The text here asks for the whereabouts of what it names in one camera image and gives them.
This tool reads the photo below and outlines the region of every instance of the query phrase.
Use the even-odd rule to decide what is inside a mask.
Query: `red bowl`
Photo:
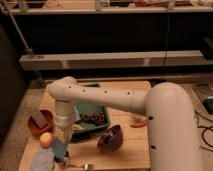
[[[53,127],[53,114],[48,110],[40,110],[40,112],[44,115],[44,117],[47,119],[48,124],[46,124],[44,127],[39,128],[32,117],[28,120],[28,128],[32,132],[32,134],[40,135],[44,132],[50,131]]]

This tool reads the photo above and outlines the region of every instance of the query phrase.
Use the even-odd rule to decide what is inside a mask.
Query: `orange object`
[[[44,115],[44,117],[47,119],[47,124],[39,128],[35,121],[33,120],[32,117],[29,118],[28,120],[28,128],[34,135],[41,135],[44,132],[50,131],[53,127],[53,115],[50,111],[48,110],[40,110],[40,112]]]
[[[139,122],[132,122],[130,124],[131,127],[133,128],[140,128],[140,127],[143,127],[143,126],[146,126],[147,125],[147,120],[143,120],[143,121],[139,121]]]
[[[39,138],[39,143],[42,148],[49,148],[52,140],[53,140],[53,134],[50,132],[45,132],[41,134]]]
[[[147,119],[144,116],[132,114],[132,123],[130,124],[133,128],[139,128],[147,125]]]

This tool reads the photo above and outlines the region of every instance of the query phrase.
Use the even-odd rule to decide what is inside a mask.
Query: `grapes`
[[[105,116],[103,113],[91,113],[91,114],[83,114],[80,113],[80,118],[82,121],[87,123],[93,123],[95,125],[102,125],[104,124]]]

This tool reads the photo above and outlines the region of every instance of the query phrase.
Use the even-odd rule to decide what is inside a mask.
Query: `maroon bowl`
[[[105,131],[99,141],[98,148],[101,151],[115,151],[123,144],[123,131],[120,125],[115,125],[112,128]]]

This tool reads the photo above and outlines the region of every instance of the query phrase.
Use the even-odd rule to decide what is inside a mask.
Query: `small bowl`
[[[28,128],[30,129],[30,131],[34,135],[40,135],[40,134],[42,134],[46,131],[50,131],[53,127],[53,115],[52,115],[52,113],[48,110],[40,110],[40,112],[44,115],[44,117],[46,118],[48,123],[44,127],[39,128],[37,126],[37,124],[35,123],[35,121],[33,120],[33,118],[30,117],[29,120],[28,120]]]
[[[120,125],[115,125],[105,131],[99,141],[98,148],[103,151],[115,151],[123,144],[123,131]]]

